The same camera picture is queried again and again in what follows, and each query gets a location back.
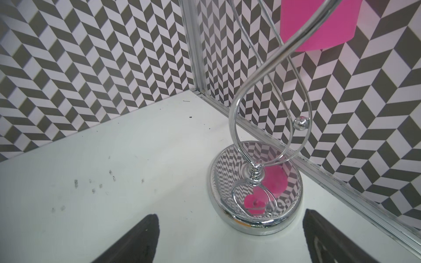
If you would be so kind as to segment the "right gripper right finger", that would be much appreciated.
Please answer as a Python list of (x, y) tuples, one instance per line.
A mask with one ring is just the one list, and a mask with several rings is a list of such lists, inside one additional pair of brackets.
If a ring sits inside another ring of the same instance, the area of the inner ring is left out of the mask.
[(305, 211), (303, 229), (314, 263), (377, 262), (315, 210)]

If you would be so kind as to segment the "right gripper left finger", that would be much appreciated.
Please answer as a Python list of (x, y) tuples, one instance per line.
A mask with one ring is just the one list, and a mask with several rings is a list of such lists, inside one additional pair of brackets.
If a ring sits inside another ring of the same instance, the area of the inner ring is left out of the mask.
[(152, 263), (160, 235), (159, 218), (149, 214), (98, 256), (95, 263)]

